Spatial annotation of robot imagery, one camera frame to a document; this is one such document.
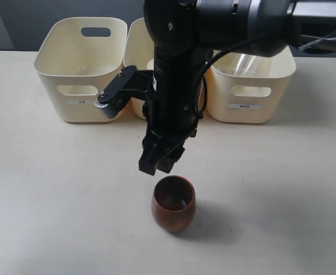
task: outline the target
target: white table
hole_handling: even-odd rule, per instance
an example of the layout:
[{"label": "white table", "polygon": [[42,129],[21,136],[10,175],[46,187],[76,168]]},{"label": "white table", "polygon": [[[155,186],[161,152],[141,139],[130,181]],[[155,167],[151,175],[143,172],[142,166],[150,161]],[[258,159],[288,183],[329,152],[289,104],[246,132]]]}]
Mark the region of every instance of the white table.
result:
[{"label": "white table", "polygon": [[197,215],[172,235],[150,214],[164,174],[138,171],[145,122],[63,122],[35,56],[0,52],[0,275],[336,275],[336,59],[297,59],[267,124],[200,122],[173,170]]}]

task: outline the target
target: cream plastic bin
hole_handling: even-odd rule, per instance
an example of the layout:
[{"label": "cream plastic bin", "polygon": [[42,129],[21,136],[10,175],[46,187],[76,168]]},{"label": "cream plastic bin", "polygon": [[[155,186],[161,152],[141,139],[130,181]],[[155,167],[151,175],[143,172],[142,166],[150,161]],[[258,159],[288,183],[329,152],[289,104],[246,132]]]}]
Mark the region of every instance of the cream plastic bin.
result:
[{"label": "cream plastic bin", "polygon": [[[144,18],[131,24],[127,37],[126,51],[123,58],[124,66],[135,65],[138,70],[153,70],[154,42],[147,32]],[[144,101],[132,99],[134,112],[145,119],[142,112]]]},{"label": "cream plastic bin", "polygon": [[296,65],[289,47],[264,58],[256,77],[236,77],[220,68],[236,66],[239,54],[219,59],[206,74],[209,88],[208,112],[227,123],[263,123],[274,114]]},{"label": "cream plastic bin", "polygon": [[126,37],[127,24],[117,18],[74,17],[52,27],[34,66],[60,118],[111,121],[94,102],[122,68]]}]

